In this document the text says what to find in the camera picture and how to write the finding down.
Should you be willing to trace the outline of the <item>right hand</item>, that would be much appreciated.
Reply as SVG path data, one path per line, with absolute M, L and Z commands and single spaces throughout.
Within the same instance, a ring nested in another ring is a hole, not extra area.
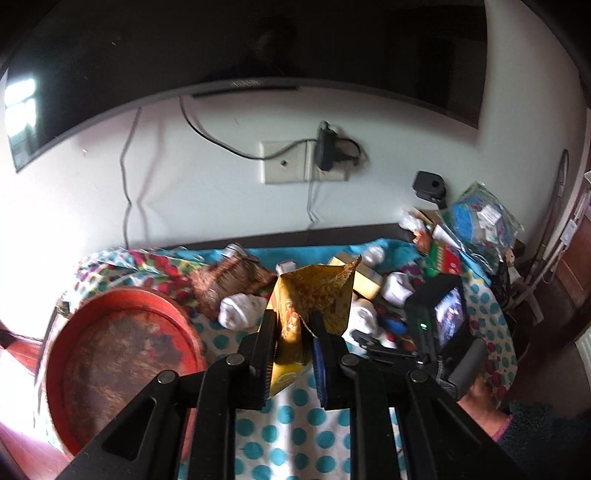
M 458 404 L 494 441 L 502 437 L 512 420 L 511 415 L 501 412 L 493 404 L 482 376 L 476 378 Z

